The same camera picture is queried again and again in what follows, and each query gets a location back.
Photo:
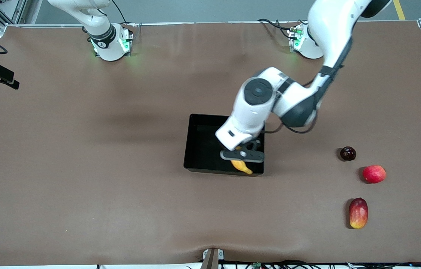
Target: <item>brown mat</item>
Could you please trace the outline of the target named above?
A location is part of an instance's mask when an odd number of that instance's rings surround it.
[[[188,116],[229,114],[268,66],[301,83],[321,60],[259,24],[143,27],[134,54],[92,55],[80,29],[10,27],[0,63],[0,265],[227,260],[421,262],[421,30],[364,22],[316,128],[266,138],[260,177],[188,172]],[[277,127],[271,117],[268,129]],[[337,148],[358,157],[341,162]],[[388,179],[367,185],[361,167]],[[347,228],[347,201],[369,222]]]

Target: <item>black tray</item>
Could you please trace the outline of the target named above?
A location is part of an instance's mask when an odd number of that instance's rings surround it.
[[[215,136],[215,132],[227,121],[228,116],[191,114],[187,132],[187,144],[183,159],[184,168],[191,172],[248,176],[237,170],[229,160],[220,157],[224,147]],[[259,135],[258,151],[264,152],[265,135]],[[247,167],[253,171],[251,176],[263,174],[263,163],[247,162]]]

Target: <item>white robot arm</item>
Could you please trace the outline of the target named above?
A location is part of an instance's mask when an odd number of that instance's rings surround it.
[[[115,61],[130,53],[132,36],[120,24],[111,24],[98,10],[108,7],[111,0],[48,0],[75,17],[91,37],[96,53],[106,61]]]
[[[277,68],[267,68],[246,80],[231,116],[216,136],[226,150],[226,160],[262,162],[263,157],[248,157],[246,148],[265,125],[270,112],[280,117],[287,128],[303,127],[316,119],[323,95],[335,78],[352,47],[352,31],[360,16],[373,17],[391,0],[316,0],[308,14],[308,36],[320,47],[324,62],[309,88],[303,87]]]

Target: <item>banana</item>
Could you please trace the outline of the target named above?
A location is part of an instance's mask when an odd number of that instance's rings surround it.
[[[241,160],[230,160],[230,162],[232,163],[232,165],[239,171],[242,171],[248,175],[253,174],[253,171],[248,169],[248,167],[245,165],[244,161]]]

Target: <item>red apple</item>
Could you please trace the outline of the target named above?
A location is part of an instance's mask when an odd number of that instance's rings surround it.
[[[386,171],[379,165],[370,165],[363,170],[363,177],[368,183],[382,182],[386,178]]]
[[[368,221],[368,204],[363,198],[354,199],[350,203],[350,226],[354,229],[363,228]]]

